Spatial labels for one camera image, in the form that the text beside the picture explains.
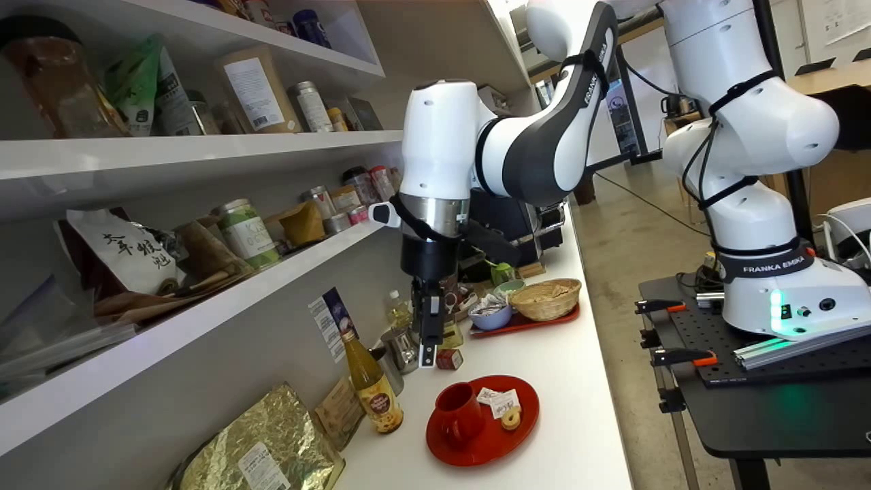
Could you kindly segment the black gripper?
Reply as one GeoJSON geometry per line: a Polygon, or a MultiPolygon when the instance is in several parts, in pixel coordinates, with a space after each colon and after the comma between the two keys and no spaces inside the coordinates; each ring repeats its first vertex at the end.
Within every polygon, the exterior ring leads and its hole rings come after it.
{"type": "Polygon", "coordinates": [[[458,272],[460,240],[434,230],[424,221],[408,217],[401,267],[411,278],[420,317],[420,361],[434,361],[434,349],[447,335],[443,281],[458,272]]]}

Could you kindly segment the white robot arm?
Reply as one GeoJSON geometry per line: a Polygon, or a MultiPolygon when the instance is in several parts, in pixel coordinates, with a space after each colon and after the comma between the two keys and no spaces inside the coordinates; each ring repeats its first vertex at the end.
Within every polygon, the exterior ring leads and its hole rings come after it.
{"type": "Polygon", "coordinates": [[[533,206],[563,200],[588,169],[600,113],[624,151],[646,149],[618,22],[649,4],[664,12],[677,93],[703,109],[661,151],[683,166],[707,217],[725,278],[721,317],[788,345],[871,327],[868,281],[814,257],[793,203],[765,184],[770,174],[820,162],[837,147],[838,116],[773,70],[752,0],[529,0],[529,36],[562,65],[545,109],[496,113],[471,80],[434,80],[407,102],[393,206],[407,222],[404,270],[413,278],[424,350],[443,338],[441,281],[471,234],[477,189],[533,206]]]}

